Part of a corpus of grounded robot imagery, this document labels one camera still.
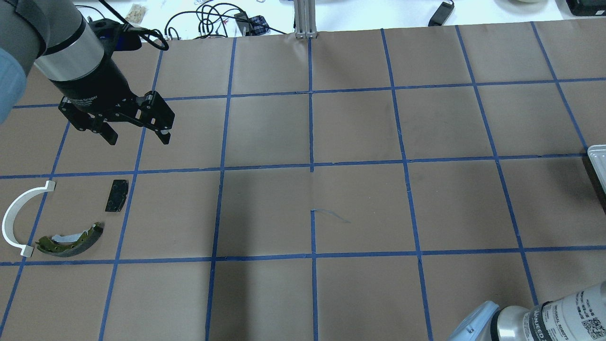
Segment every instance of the black device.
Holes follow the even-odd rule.
[[[606,0],[566,0],[570,12],[579,16],[606,16]]]
[[[239,12],[239,13],[235,14],[233,17],[236,18],[236,23],[238,24],[238,27],[240,28],[240,32],[242,33],[242,35],[243,36],[251,35],[250,31],[252,31],[252,28],[250,27],[248,15],[246,15],[246,12]]]
[[[126,202],[127,194],[128,180],[114,180],[112,183],[112,189],[110,190],[110,196],[107,198],[105,211],[120,212],[124,206],[124,203]]]
[[[455,4],[443,2],[429,20],[428,26],[441,26],[455,9]]]

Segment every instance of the black cable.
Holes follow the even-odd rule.
[[[92,9],[92,10],[96,10],[96,11],[97,11],[97,13],[99,13],[99,14],[100,14],[100,15],[103,17],[103,19],[105,19],[105,16],[103,15],[103,13],[101,13],[101,11],[100,11],[100,10],[98,10],[98,9],[94,8],[93,6],[76,5],[76,7],[77,7],[77,8],[90,8],[90,9]]]
[[[169,27],[168,28],[168,36],[170,37],[170,39],[172,40],[174,37],[172,34],[170,34],[170,29],[173,29],[173,31],[175,31],[175,35],[177,36],[177,40],[181,40],[181,37],[179,36],[179,32],[177,32],[177,30],[175,30],[174,27]]]
[[[188,13],[201,13],[201,14],[206,14],[206,15],[215,15],[215,16],[219,16],[219,17],[225,17],[225,18],[235,19],[236,21],[240,21],[240,22],[247,22],[247,23],[252,24],[252,25],[261,26],[261,27],[263,27],[263,28],[265,28],[265,29],[269,29],[269,30],[272,30],[272,31],[276,31],[276,32],[281,33],[281,34],[283,34],[283,35],[287,34],[287,33],[282,32],[282,31],[280,31],[280,30],[276,30],[276,29],[274,29],[273,27],[270,27],[270,26],[267,26],[267,25],[259,25],[259,24],[255,23],[255,22],[250,21],[250,20],[246,20],[246,19],[242,19],[242,18],[236,18],[236,17],[234,17],[234,16],[229,16],[229,15],[217,15],[217,14],[214,14],[214,13],[206,13],[206,12],[200,12],[200,11],[183,11],[183,12],[179,12],[179,13],[177,13],[177,14],[173,15],[173,16],[172,16],[172,17],[171,17],[171,18],[170,18],[170,19],[167,21],[166,25],[164,26],[164,34],[165,34],[165,35],[168,35],[168,25],[170,24],[170,22],[171,22],[173,19],[175,19],[175,18],[176,18],[177,16],[179,16],[179,15],[188,14]]]
[[[220,37],[223,37],[223,38],[228,38],[227,36],[224,36],[224,35],[205,35],[205,36],[195,37],[194,39],[204,39],[204,38],[207,38],[209,36],[220,36]]]
[[[126,21],[126,19],[124,19],[120,13],[118,13],[118,11],[116,11],[112,6],[110,6],[110,4],[107,3],[107,1],[105,0],[99,0],[99,2],[105,6],[107,8],[107,10],[109,10],[113,15],[116,16],[116,18],[120,19],[120,21],[122,21],[125,25],[127,25],[127,31],[128,32],[137,32],[137,34],[144,40],[147,41],[148,43],[150,43],[151,46],[155,47],[158,50],[162,50],[162,51],[166,51],[168,50],[168,43],[166,42],[166,39],[164,39],[164,36],[162,35],[162,32],[160,32],[160,30],[158,29],[143,29],[142,27],[135,27],[132,26],[130,24],[130,22]],[[160,40],[160,42],[162,42],[162,45],[158,45],[155,42],[153,42],[149,36],[158,38]]]
[[[206,0],[206,1],[204,1],[202,4],[200,4],[200,6],[198,6],[198,7],[196,8],[196,11],[200,11],[200,9],[202,8],[202,6],[204,6],[204,5],[208,4],[208,3],[209,3],[209,2],[211,2],[211,1],[212,1],[212,0]],[[202,18],[201,18],[201,17],[200,17],[198,14],[196,14],[196,16],[198,17],[198,20],[202,21]]]
[[[217,7],[219,7],[220,5],[229,5],[234,8],[230,8],[223,13],[219,13],[219,10],[217,9]],[[203,20],[203,21],[205,21],[206,30],[204,30],[204,29],[200,30],[201,25],[198,25],[198,32],[200,33],[201,36],[203,35],[202,33],[206,33],[206,31],[208,31],[208,34],[212,34],[213,31],[215,30],[215,24],[219,21],[221,22],[221,27],[223,28],[223,32],[225,33],[225,36],[228,36],[227,27],[225,26],[225,19],[223,19],[223,16],[225,16],[230,11],[239,10],[240,12],[242,12],[242,9],[239,8],[238,6],[233,5],[233,4],[226,4],[226,3],[215,4],[215,5],[205,5],[202,8],[202,12],[204,12],[204,7],[208,7],[208,13],[211,14],[211,11],[214,10],[217,15],[219,15],[219,14],[220,15],[219,15],[219,18],[215,19],[215,21],[210,21],[210,15],[207,14],[206,18],[204,18],[204,20]]]

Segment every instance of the curved white plastic part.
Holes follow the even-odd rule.
[[[26,202],[29,201],[29,199],[37,196],[38,194],[42,194],[44,192],[53,192],[54,190],[55,182],[48,180],[46,181],[46,185],[44,187],[32,188],[18,196],[17,199],[10,204],[6,210],[6,213],[4,214],[4,218],[2,219],[2,236],[8,244],[21,249],[21,255],[24,257],[31,257],[32,252],[34,252],[34,248],[29,245],[19,244],[17,239],[15,239],[15,234],[13,233],[15,217],[17,217],[17,213],[19,213],[19,210],[23,207],[23,205],[25,205]]]

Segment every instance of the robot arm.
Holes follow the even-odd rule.
[[[158,92],[136,96],[112,61],[118,44],[141,47],[140,29],[109,19],[87,23],[70,0],[0,0],[0,32],[0,122],[35,65],[65,95],[59,110],[76,129],[115,144],[108,123],[126,121],[170,141],[172,110]]]

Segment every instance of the white plastic bracket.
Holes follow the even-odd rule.
[[[38,194],[42,194],[45,192],[53,192],[55,190],[55,182],[54,181],[46,181],[46,185],[44,187],[36,187],[32,188],[29,191],[21,194],[13,201],[12,204],[6,210],[4,214],[4,218],[2,219],[2,236],[7,243],[12,246],[21,249],[21,255],[24,257],[31,257],[34,248],[29,245],[19,244],[17,239],[15,239],[15,233],[13,233],[13,225],[15,223],[15,218],[17,217],[17,213],[19,210],[25,205],[29,199],[37,196]]]
[[[602,188],[606,191],[606,144],[596,144],[587,149],[587,155],[595,169]]]
[[[299,39],[315,38],[316,0],[294,0],[295,4],[295,37]]]

